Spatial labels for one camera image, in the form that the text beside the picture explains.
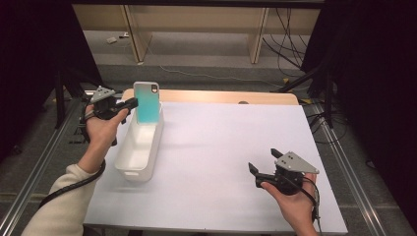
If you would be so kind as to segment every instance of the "phone case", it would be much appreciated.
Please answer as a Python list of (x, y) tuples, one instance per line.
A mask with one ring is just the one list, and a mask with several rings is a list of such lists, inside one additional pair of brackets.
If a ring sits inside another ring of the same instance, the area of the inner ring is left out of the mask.
[(159, 84), (155, 82), (135, 82), (135, 98), (139, 123), (157, 123), (159, 121)]

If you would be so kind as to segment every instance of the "white plastic container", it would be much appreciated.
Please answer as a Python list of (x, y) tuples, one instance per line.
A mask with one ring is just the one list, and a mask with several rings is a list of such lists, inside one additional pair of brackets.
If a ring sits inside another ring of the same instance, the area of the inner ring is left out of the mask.
[(152, 176), (162, 136), (162, 105), (159, 106), (158, 123), (138, 124), (134, 110), (132, 114), (128, 133), (121, 144), (114, 166), (127, 180), (145, 182)]

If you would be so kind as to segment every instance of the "cable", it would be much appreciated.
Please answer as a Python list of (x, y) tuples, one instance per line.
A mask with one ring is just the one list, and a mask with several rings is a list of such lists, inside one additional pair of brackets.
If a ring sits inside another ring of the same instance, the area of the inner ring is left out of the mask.
[(208, 77), (208, 78), (212, 78), (212, 79), (217, 79), (217, 80), (236, 80), (236, 81), (240, 81), (240, 82), (263, 82), (266, 83), (268, 85), (274, 86), (274, 87), (278, 87), (278, 88), (283, 88), (282, 86), (270, 83), (268, 81), (263, 81), (263, 80), (246, 80), (246, 79), (240, 79), (240, 78), (236, 78), (236, 77), (215, 77), (215, 76), (211, 76), (211, 75), (206, 75), (206, 74), (191, 74), (191, 73), (185, 73), (182, 71), (172, 71), (172, 70), (168, 70), (165, 69), (162, 66), (159, 66), (163, 71), (169, 72), (169, 73), (178, 73), (178, 74), (182, 74), (185, 76), (192, 76), (192, 77)]
[(128, 48), (129, 46), (131, 46), (132, 45), (132, 43), (129, 41), (129, 42), (127, 42), (127, 43), (125, 43), (124, 45), (121, 45), (121, 46), (116, 46), (116, 45), (114, 45), (114, 44), (116, 44), (116, 43), (118, 43), (119, 41), (116, 41), (115, 43), (111, 43), (111, 44), (109, 44), (109, 43), (105, 43), (106, 45), (109, 45), (109, 46), (111, 46), (111, 47), (114, 47), (114, 48), (123, 48), (123, 55), (124, 55), (124, 57), (126, 57), (129, 61), (134, 61), (134, 60), (132, 60), (132, 58), (129, 58), (127, 55), (126, 55), (126, 48)]
[[(275, 41), (275, 38), (273, 38), (273, 35), (272, 34), (270, 34), (269, 35), (270, 36), (270, 39), (272, 39), (272, 41), (276, 44), (276, 45), (278, 45), (279, 47), (282, 47), (283, 49), (286, 49), (286, 50), (289, 50), (289, 51), (294, 51), (294, 49), (292, 49), (292, 48), (288, 48), (288, 47), (286, 47), (286, 46), (284, 46), (284, 45), (282, 45), (282, 44), (279, 44), (279, 42), (277, 42), (277, 41)], [(305, 52), (302, 52), (302, 51), (297, 51), (297, 53), (300, 53), (300, 54), (306, 54)]]
[(300, 37), (300, 39), (301, 39), (301, 41), (303, 42), (304, 46), (306, 46), (306, 47), (307, 47), (307, 43), (304, 41), (303, 37), (302, 37), (301, 35), (298, 35), (298, 36)]
[(291, 63), (293, 66), (297, 67), (298, 69), (301, 69), (301, 67), (298, 64), (295, 64), (295, 62), (291, 61), (288, 57), (284, 56), (280, 50), (276, 51), (273, 47), (271, 47), (267, 41), (263, 38), (263, 42), (270, 48), (271, 51), (273, 51), (274, 53), (278, 54), (278, 56), (284, 58), (286, 61), (288, 61), (289, 63)]
[(320, 224), (320, 216), (319, 216), (320, 193), (319, 193), (319, 189), (317, 188), (317, 185), (313, 182), (313, 180), (311, 180), (311, 179), (309, 179), (309, 178), (307, 178), (305, 176), (303, 177), (303, 179), (306, 182), (309, 182), (309, 183), (311, 183), (314, 186), (314, 188), (315, 188), (315, 197), (313, 197), (305, 189), (303, 189), (302, 187), (298, 186), (297, 184), (295, 184), (294, 182), (292, 182), (290, 179), (288, 179), (284, 175), (279, 175), (279, 176), (282, 177), (289, 184), (291, 184), (292, 186), (294, 186), (295, 188), (297, 188), (298, 190), (300, 190), (301, 193), (303, 193), (307, 198), (310, 199), (310, 201), (313, 204), (312, 221), (314, 222), (315, 219), (318, 221), (319, 232), (320, 232), (320, 235), (322, 235), (323, 232), (322, 232), (322, 226)]
[[(322, 145), (332, 145), (332, 144), (334, 144), (335, 142), (338, 142), (338, 141), (340, 141), (346, 134), (347, 134), (347, 125), (348, 125), (348, 123), (346, 122), (346, 120), (344, 120), (344, 119), (337, 119), (337, 118), (335, 118), (334, 117), (334, 115), (337, 115), (337, 114), (339, 114), (339, 115), (342, 115), (342, 113), (338, 113), (338, 111), (332, 111), (331, 112), (331, 114), (332, 114), (332, 118), (331, 118), (331, 120), (332, 121), (335, 121), (335, 122), (337, 122), (337, 123), (339, 123), (339, 124), (342, 124), (342, 125), (344, 125), (344, 130), (343, 130), (343, 133), (339, 136), (339, 137), (337, 137), (334, 141), (332, 141), (332, 142), (322, 142), (322, 141), (315, 141), (316, 142), (316, 144), (322, 144)], [(310, 116), (307, 116), (307, 119), (308, 118), (311, 118), (311, 117), (315, 117), (314, 119), (313, 119), (313, 121), (312, 122), (310, 122), (310, 128), (313, 128), (313, 126), (315, 125), (315, 123), (320, 119), (320, 118), (323, 118), (325, 116), (325, 113), (324, 112), (322, 112), (322, 113), (320, 113), (320, 114), (314, 114), (314, 115), (310, 115)], [(314, 131), (312, 131), (312, 134), (314, 135), (314, 134), (316, 134), (318, 131), (319, 131), (319, 129), (322, 127), (322, 125), (324, 125), (324, 123), (326, 123), (327, 122), (327, 120), (323, 120), (323, 121), (321, 121), (320, 122), (320, 124), (317, 126), (317, 128), (314, 130)]]
[(284, 25), (284, 22), (283, 22), (283, 20), (282, 20), (281, 16), (279, 15), (279, 12), (278, 12), (278, 9), (277, 9), (277, 8), (275, 8), (275, 11), (276, 11), (276, 14), (277, 14), (277, 16), (278, 16), (278, 18), (279, 18), (279, 21), (281, 22), (281, 25), (282, 25), (282, 27), (283, 27), (283, 29), (284, 29), (284, 31), (285, 31), (285, 35), (284, 35), (284, 38), (283, 38), (283, 40), (282, 40), (282, 43), (281, 43), (281, 44), (283, 45), (283, 43), (284, 43), (284, 41), (285, 41), (285, 38), (286, 38), (286, 37), (288, 37), (288, 39), (289, 39), (289, 41), (290, 41), (290, 43), (291, 43), (291, 48), (293, 49), (293, 50), (292, 50), (292, 52), (293, 52), (293, 55), (294, 55), (294, 59), (295, 59), (295, 61), (296, 61), (297, 65), (298, 65), (298, 67), (300, 68), (301, 66), (300, 66), (300, 64), (298, 63), (297, 56), (295, 55), (295, 52), (297, 52), (297, 55), (298, 55), (298, 57), (300, 58), (300, 60), (301, 60), (301, 61), (303, 61), (303, 60), (301, 59), (301, 56), (300, 56), (300, 54), (298, 53), (298, 50), (297, 50), (297, 48), (295, 47), (294, 42), (292, 41), (292, 38), (291, 38), (291, 29), (290, 29), (290, 25), (289, 25), (290, 20), (291, 20), (291, 9), (287, 9), (287, 24), (286, 24), (286, 26)]
[(105, 160), (103, 160), (103, 162), (101, 163), (100, 169), (97, 171), (97, 173), (93, 174), (92, 176), (90, 176), (89, 178), (82, 180), (80, 182), (77, 182), (75, 184), (69, 185), (67, 187), (64, 187), (60, 190), (57, 190), (55, 192), (53, 192), (52, 194), (46, 196), (46, 198), (44, 198), (42, 200), (42, 202), (40, 202), (39, 204), (39, 208), (43, 207), (45, 204), (49, 203), (50, 201), (56, 199), (57, 197), (70, 192), (72, 190), (78, 189), (86, 184), (91, 183), (92, 181), (94, 181), (95, 179), (97, 179), (98, 177), (101, 176), (101, 174), (104, 172), (105, 170)]
[(84, 105), (83, 110), (81, 111), (80, 124), (79, 124), (80, 131), (85, 137), (85, 139), (87, 140), (87, 142), (89, 142), (89, 133), (87, 132), (86, 109), (89, 103), (91, 102), (91, 98), (92, 96), (89, 96), (89, 98), (86, 101), (86, 104)]

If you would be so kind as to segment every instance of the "black cable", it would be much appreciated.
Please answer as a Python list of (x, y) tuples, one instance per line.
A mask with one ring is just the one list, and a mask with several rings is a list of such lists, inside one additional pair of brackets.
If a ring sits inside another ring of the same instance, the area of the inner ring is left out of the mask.
[[(310, 128), (313, 128), (313, 126), (314, 126), (314, 124), (320, 119), (320, 118), (323, 118), (324, 116), (325, 116), (325, 113), (324, 112), (322, 112), (322, 113), (320, 113), (320, 114), (315, 114), (315, 115), (310, 115), (310, 116), (307, 116), (307, 118), (311, 118), (311, 117), (313, 117), (313, 116), (316, 116), (315, 118), (314, 118), (314, 120), (310, 123)], [(341, 139), (343, 139), (343, 137), (347, 134), (347, 125), (348, 125), (348, 123), (345, 121), (345, 120), (343, 120), (343, 119), (336, 119), (336, 118), (334, 118), (334, 116), (332, 116), (332, 118), (331, 118), (331, 120), (332, 121), (335, 121), (335, 122), (337, 122), (337, 123), (339, 123), (339, 124), (342, 124), (342, 125), (344, 125), (344, 130), (343, 130), (343, 133), (339, 136), (339, 137), (336, 137), (336, 139), (334, 140), (334, 141), (332, 141), (332, 142), (323, 142), (323, 141), (315, 141), (315, 143), (316, 144), (321, 144), (321, 145), (332, 145), (332, 144), (335, 144), (336, 142), (339, 142), (339, 141), (341, 141)], [(316, 130), (314, 130), (314, 131), (312, 131), (312, 134), (314, 135), (314, 134), (316, 134), (316, 132), (318, 132), (319, 130), (320, 130), (320, 128), (322, 127), (322, 125), (325, 123), (325, 122), (327, 122), (327, 120), (323, 120), (322, 122), (320, 122), (320, 124), (317, 126), (317, 128), (316, 128)]]
[(298, 69), (301, 69), (301, 67), (299, 65), (295, 64), (295, 62), (291, 61), (291, 59), (289, 59), (288, 57), (284, 56), (282, 53), (280, 53), (279, 51), (276, 51), (272, 46), (270, 46), (264, 38), (263, 38), (263, 41), (270, 48), (270, 50), (272, 52), (278, 54), (278, 56), (284, 58), (286, 61), (288, 61), (289, 63), (291, 63), (292, 65), (294, 65)]
[(278, 65), (278, 70), (279, 70), (280, 73), (282, 73), (282, 75), (287, 76), (287, 77), (299, 77), (299, 76), (295, 76), (295, 75), (286, 74), (284, 71), (282, 71), (282, 68), (279, 65), (279, 55), (278, 55), (278, 58), (276, 59), (276, 64)]
[(301, 39), (301, 41), (303, 42), (304, 46), (306, 46), (306, 47), (307, 47), (307, 43), (304, 41), (303, 37), (302, 37), (301, 35), (298, 35), (298, 36), (300, 37), (300, 39)]
[(83, 134), (87, 142), (89, 142), (89, 133), (87, 132), (86, 109), (89, 103), (91, 102), (91, 98), (92, 96), (89, 96), (89, 98), (86, 101), (86, 104), (84, 105), (83, 110), (81, 111), (80, 124), (79, 124), (81, 133)]
[(82, 186), (84, 186), (86, 184), (91, 183), (92, 181), (94, 181), (98, 177), (100, 177), (101, 174), (104, 172), (104, 170), (105, 170), (105, 160), (103, 160), (103, 162), (101, 163), (100, 169), (95, 174), (93, 174), (92, 176), (90, 176), (89, 178), (87, 178), (85, 180), (82, 180), (80, 182), (77, 182), (75, 184), (69, 185), (67, 187), (64, 187), (64, 188), (62, 188), (60, 190), (57, 190), (57, 191), (53, 192), (52, 194), (46, 196), (42, 200), (42, 202), (40, 202), (39, 208), (43, 207), (45, 204), (49, 203), (50, 201), (56, 199), (57, 197), (65, 194), (67, 192), (70, 192), (70, 191), (75, 190), (75, 189), (78, 189), (78, 188), (80, 188), (80, 187), (82, 187)]
[(305, 189), (303, 189), (302, 187), (298, 186), (297, 184), (295, 184), (294, 182), (292, 182), (290, 179), (288, 179), (287, 177), (285, 177), (284, 175), (279, 175), (280, 177), (282, 177), (285, 181), (287, 181), (289, 184), (291, 184), (293, 187), (297, 188), (301, 193), (303, 193), (307, 198), (310, 199), (310, 201), (313, 204), (313, 210), (312, 210), (312, 222), (314, 222), (314, 220), (319, 220), (319, 204), (320, 204), (320, 194), (319, 194), (319, 189), (317, 188), (316, 184), (309, 178), (307, 177), (303, 177), (303, 179), (309, 180), (311, 184), (313, 184), (313, 186), (315, 187), (315, 192), (318, 194), (318, 200), (316, 201), (316, 199), (310, 194), (308, 193)]
[(283, 27), (283, 29), (284, 29), (284, 31), (285, 31), (284, 39), (282, 40), (282, 45), (283, 45), (283, 43), (284, 43), (284, 41), (285, 41), (285, 38), (288, 36), (288, 39), (289, 39), (289, 41), (290, 41), (291, 48), (292, 48), (292, 53), (293, 53), (293, 55), (294, 55), (294, 59), (295, 59), (295, 61), (297, 62), (298, 66), (299, 66), (299, 67), (301, 67), (301, 66), (300, 66), (300, 63), (299, 63), (299, 62), (298, 62), (298, 60), (297, 60), (297, 56), (295, 55), (295, 52), (297, 52), (297, 55), (298, 55), (298, 57), (300, 58), (301, 62), (302, 62), (303, 60), (302, 60), (302, 58), (301, 58), (300, 54), (298, 53), (298, 50), (297, 50), (297, 48), (295, 47), (295, 44), (294, 44), (294, 42), (293, 42), (293, 40), (292, 40), (292, 38), (291, 38), (291, 29), (290, 29), (290, 25), (289, 25), (290, 20), (291, 20), (291, 9), (290, 9), (290, 8), (288, 8), (288, 9), (287, 9), (287, 24), (286, 24), (286, 26), (285, 26), (285, 24), (284, 24), (284, 22), (283, 22), (283, 20), (282, 20), (281, 16), (279, 15), (279, 12), (278, 12), (278, 9), (277, 9), (277, 8), (275, 8), (275, 11), (276, 11), (276, 14), (277, 14), (277, 16), (278, 16), (278, 18), (279, 18), (279, 21), (281, 22), (281, 25), (282, 25), (282, 27)]
[(322, 112), (322, 113), (319, 113), (319, 114), (308, 115), (308, 116), (306, 116), (306, 117), (307, 117), (307, 119), (308, 119), (308, 118), (312, 118), (312, 117), (314, 117), (314, 116), (321, 116), (321, 115), (323, 115), (323, 114), (325, 114), (325, 113), (324, 113), (324, 112)]
[[(275, 38), (273, 38), (273, 35), (272, 35), (272, 34), (270, 34), (269, 36), (270, 36), (270, 39), (272, 39), (272, 41), (273, 41), (276, 45), (278, 45), (279, 47), (282, 47), (283, 49), (288, 50), (288, 51), (294, 51), (294, 49), (291, 49), (291, 48), (286, 47), (286, 46), (284, 46), (284, 45), (282, 45), (282, 44), (279, 44), (279, 42), (277, 42), (277, 41), (275, 40)], [(302, 52), (302, 51), (297, 51), (297, 53), (300, 53), (300, 54), (306, 54), (305, 52)]]

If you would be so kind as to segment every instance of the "wrist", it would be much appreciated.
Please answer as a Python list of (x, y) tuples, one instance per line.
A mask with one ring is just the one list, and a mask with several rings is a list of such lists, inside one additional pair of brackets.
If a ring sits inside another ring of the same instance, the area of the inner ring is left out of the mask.
[(317, 231), (313, 224), (301, 225), (300, 227), (293, 227), (297, 236), (317, 236)]
[(78, 165), (87, 173), (97, 172), (110, 147), (111, 145), (91, 142)]

